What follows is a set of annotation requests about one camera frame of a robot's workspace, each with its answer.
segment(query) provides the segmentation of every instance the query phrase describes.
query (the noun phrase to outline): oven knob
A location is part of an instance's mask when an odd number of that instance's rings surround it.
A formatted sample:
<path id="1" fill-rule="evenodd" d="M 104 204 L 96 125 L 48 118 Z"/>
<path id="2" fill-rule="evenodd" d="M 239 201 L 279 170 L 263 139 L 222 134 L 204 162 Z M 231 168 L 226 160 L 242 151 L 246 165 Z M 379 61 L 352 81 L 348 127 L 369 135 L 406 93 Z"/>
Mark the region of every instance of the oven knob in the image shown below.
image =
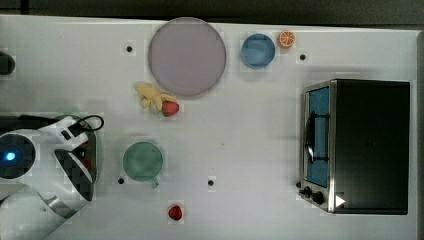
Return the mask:
<path id="1" fill-rule="evenodd" d="M 320 191 L 312 193 L 312 200 L 317 204 L 321 205 L 324 203 L 324 195 L 322 195 L 322 192 Z"/>
<path id="2" fill-rule="evenodd" d="M 312 190 L 310 187 L 305 187 L 303 190 L 299 190 L 300 194 L 303 194 L 306 198 L 311 197 Z"/>

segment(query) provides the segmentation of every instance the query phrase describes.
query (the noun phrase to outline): plate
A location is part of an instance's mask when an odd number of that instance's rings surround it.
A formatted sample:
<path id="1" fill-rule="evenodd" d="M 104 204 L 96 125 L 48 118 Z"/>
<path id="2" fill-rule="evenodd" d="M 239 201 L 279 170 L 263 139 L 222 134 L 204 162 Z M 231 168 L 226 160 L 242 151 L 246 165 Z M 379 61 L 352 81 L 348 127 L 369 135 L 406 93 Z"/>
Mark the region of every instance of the plate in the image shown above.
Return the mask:
<path id="1" fill-rule="evenodd" d="M 207 92 L 221 78 L 226 64 L 225 45 L 208 23 L 190 17 L 163 25 L 149 46 L 149 67 L 169 92 L 195 96 Z"/>

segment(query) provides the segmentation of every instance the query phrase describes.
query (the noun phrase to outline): food item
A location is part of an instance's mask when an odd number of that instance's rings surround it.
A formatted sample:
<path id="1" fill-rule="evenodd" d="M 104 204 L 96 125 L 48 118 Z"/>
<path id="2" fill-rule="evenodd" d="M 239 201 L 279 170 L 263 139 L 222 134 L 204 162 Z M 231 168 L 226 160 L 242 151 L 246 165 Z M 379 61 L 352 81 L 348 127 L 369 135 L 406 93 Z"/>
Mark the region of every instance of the food item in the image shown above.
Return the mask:
<path id="1" fill-rule="evenodd" d="M 180 110 L 180 106 L 176 102 L 165 101 L 162 105 L 162 114 L 165 117 L 171 117 Z"/>
<path id="2" fill-rule="evenodd" d="M 180 206 L 173 206 L 168 211 L 168 216 L 175 221 L 179 221 L 183 217 L 183 211 Z"/>
<path id="3" fill-rule="evenodd" d="M 290 48 L 295 39 L 293 32 L 284 31 L 280 33 L 280 36 L 278 37 L 278 45 L 282 48 Z"/>
<path id="4" fill-rule="evenodd" d="M 160 111 L 162 110 L 163 99 L 165 99 L 165 101 L 176 102 L 174 97 L 167 93 L 161 92 L 159 89 L 153 87 L 153 85 L 150 83 L 139 84 L 135 89 L 143 100 L 143 108 L 148 108 L 152 103 L 155 103 L 157 109 Z"/>

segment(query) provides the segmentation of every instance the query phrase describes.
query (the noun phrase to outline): oven window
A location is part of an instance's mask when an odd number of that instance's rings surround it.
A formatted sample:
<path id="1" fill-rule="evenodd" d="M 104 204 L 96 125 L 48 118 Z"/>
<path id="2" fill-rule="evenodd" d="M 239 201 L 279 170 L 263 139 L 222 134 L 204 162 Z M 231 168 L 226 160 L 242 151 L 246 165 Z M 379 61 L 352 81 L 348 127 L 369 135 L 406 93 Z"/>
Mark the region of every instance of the oven window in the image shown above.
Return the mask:
<path id="1" fill-rule="evenodd" d="M 328 128 L 330 114 L 330 89 L 321 88 L 309 92 L 309 131 L 310 147 L 307 151 L 306 180 L 322 187 L 328 181 Z"/>

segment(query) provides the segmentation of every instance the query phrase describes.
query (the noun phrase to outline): oven handle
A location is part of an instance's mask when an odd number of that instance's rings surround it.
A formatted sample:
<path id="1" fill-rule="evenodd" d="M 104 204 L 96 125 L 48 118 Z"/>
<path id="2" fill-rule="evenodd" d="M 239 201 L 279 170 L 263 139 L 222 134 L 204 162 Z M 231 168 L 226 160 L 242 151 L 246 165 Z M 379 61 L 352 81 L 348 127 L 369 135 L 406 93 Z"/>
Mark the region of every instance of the oven handle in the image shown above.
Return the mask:
<path id="1" fill-rule="evenodd" d="M 314 157 L 314 148 L 315 148 L 315 119 L 316 118 L 330 118 L 330 114 L 316 114 L 315 111 L 312 111 L 309 115 L 308 121 L 306 122 L 305 127 L 305 149 L 308 160 L 311 164 L 315 160 L 326 160 L 318 157 Z"/>

